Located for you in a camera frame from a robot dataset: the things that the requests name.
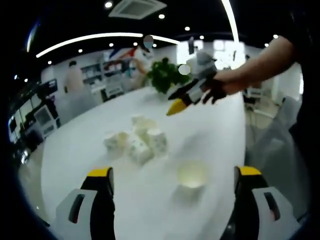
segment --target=black sleeve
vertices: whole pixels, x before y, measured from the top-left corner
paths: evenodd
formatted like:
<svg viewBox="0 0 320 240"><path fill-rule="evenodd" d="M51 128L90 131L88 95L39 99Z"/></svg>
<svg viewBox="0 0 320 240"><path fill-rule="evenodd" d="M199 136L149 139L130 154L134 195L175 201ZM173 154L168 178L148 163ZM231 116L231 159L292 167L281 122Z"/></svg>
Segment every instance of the black sleeve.
<svg viewBox="0 0 320 240"><path fill-rule="evenodd" d="M289 40L295 46L300 57L303 57L309 47L308 24L304 6L297 1L290 5L286 4L282 8L278 23L277 34Z"/></svg>

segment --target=air conditioning vent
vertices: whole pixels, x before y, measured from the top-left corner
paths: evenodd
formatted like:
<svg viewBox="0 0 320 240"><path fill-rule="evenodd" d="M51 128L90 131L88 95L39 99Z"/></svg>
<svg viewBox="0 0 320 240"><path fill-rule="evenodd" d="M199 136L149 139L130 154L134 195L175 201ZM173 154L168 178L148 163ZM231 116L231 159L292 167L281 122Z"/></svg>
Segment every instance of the air conditioning vent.
<svg viewBox="0 0 320 240"><path fill-rule="evenodd" d="M113 8L109 17L141 20L166 6L157 0L122 0Z"/></svg>

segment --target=potted plant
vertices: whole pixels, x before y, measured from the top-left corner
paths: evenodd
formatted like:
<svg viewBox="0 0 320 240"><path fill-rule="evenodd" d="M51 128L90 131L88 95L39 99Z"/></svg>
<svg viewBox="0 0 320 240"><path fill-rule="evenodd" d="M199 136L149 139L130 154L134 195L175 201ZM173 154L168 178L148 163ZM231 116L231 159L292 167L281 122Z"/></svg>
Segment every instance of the potted plant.
<svg viewBox="0 0 320 240"><path fill-rule="evenodd" d="M178 68L180 65L175 65L169 62L167 57L162 61L153 63L151 71L147 73L147 77L151 80L151 85L158 93L166 94L172 85L186 84L190 80L189 75L182 75Z"/></svg>

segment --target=ceiling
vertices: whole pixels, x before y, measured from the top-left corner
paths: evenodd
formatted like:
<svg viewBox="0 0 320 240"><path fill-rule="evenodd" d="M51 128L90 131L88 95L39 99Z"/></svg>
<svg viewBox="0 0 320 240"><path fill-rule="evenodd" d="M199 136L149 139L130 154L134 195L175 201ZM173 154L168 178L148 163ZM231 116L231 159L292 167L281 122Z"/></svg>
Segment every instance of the ceiling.
<svg viewBox="0 0 320 240"><path fill-rule="evenodd" d="M17 68L24 75L39 75L41 69L81 54L113 48L142 44L142 38L103 37L72 43L53 50L40 58L35 55L41 51L73 38L99 33L142 33L157 35L179 41L191 36L196 39L203 35L205 41L214 39L233 39L227 14L221 0L162 0L167 7L142 20L108 17L112 9L104 8L106 0L51 0L25 1L16 10L17 21L14 28L18 39L15 50L21 50L27 42L29 32L37 26L30 51L26 55L16 55ZM113 6L120 0L113 0ZM276 0L230 0L240 41L247 45L264 47L276 33L279 20L278 11L282 7ZM157 48L170 43L155 41Z"/></svg>

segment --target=white table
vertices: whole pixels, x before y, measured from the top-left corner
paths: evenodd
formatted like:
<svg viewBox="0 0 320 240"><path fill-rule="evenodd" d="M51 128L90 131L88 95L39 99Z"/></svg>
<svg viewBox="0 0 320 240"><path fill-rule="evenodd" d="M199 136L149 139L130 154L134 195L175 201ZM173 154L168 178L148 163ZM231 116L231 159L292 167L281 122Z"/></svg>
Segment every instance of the white table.
<svg viewBox="0 0 320 240"><path fill-rule="evenodd" d="M44 146L41 188L49 222L57 205L80 188L95 166L112 166L117 240L216 240L233 210L234 166L244 164L242 95L214 106L199 104L166 116L171 101L152 88L117 97L80 115L50 135ZM106 132L131 129L131 115L157 121L169 142L167 158L139 167L126 158L107 159ZM197 198L181 193L176 169L182 161L208 164L210 178Z"/></svg>

